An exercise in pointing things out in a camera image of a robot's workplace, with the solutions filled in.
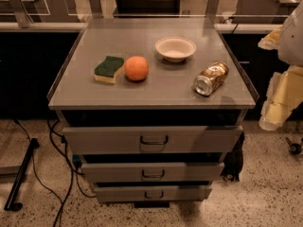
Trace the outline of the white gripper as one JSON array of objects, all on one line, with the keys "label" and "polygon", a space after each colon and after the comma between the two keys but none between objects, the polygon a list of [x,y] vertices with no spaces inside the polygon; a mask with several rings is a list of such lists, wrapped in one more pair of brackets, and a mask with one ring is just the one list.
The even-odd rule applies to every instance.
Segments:
[{"label": "white gripper", "polygon": [[[280,31],[280,28],[271,31],[258,42],[258,47],[265,50],[278,49]],[[261,109],[259,127],[265,131],[276,131],[302,102],[303,67],[291,66],[282,75],[274,72]],[[270,105],[274,123],[268,118]]]}]

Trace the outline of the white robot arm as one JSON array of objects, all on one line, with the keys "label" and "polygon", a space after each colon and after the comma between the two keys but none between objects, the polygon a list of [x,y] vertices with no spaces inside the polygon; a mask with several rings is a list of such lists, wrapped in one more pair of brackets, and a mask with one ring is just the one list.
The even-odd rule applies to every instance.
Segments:
[{"label": "white robot arm", "polygon": [[278,58],[290,65],[285,72],[274,73],[270,79],[258,121],[263,130],[275,131],[303,102],[303,2],[280,28],[263,37],[258,47],[276,49]]}]

